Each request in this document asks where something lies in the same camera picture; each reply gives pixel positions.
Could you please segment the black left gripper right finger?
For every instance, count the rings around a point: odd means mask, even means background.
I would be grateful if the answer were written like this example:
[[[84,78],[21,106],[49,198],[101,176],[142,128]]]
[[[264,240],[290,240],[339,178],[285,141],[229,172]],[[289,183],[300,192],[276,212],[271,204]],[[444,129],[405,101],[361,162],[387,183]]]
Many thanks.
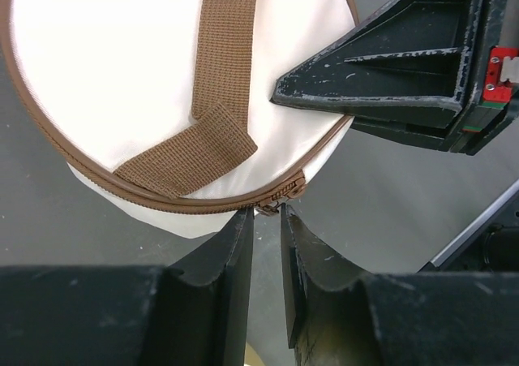
[[[315,235],[291,205],[281,207],[281,260],[285,285],[295,292],[311,284],[340,291],[365,274]]]

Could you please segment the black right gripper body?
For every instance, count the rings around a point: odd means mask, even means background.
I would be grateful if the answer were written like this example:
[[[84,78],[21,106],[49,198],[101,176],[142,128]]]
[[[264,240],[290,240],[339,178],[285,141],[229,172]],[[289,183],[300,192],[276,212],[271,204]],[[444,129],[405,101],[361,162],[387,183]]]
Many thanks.
[[[518,118],[518,0],[484,0],[463,111],[445,139],[474,155]]]

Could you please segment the cream round laundry bag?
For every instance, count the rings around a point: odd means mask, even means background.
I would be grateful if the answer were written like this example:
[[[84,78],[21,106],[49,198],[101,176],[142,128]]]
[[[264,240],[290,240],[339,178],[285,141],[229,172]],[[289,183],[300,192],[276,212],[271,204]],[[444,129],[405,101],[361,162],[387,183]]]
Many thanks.
[[[79,180],[193,239],[304,193],[352,120],[272,93],[357,20],[353,0],[1,0],[1,48]]]

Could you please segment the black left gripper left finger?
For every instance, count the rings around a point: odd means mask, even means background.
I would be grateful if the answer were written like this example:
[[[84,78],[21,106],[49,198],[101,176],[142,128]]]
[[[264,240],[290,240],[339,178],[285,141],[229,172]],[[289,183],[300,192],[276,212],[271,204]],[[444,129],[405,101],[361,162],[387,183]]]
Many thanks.
[[[239,257],[253,227],[254,210],[240,209],[214,236],[169,266],[167,273],[189,286],[205,287],[217,282]]]

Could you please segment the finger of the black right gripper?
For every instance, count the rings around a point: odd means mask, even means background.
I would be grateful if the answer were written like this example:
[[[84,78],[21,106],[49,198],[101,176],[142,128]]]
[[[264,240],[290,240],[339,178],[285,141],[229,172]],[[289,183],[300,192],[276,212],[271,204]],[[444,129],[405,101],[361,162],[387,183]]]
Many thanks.
[[[463,107],[480,0],[390,0],[282,75],[278,105],[369,117],[403,109],[455,117]]]
[[[429,115],[412,122],[357,116],[352,128],[398,144],[441,152],[451,152],[462,137],[462,130],[454,127],[452,119],[441,123]]]

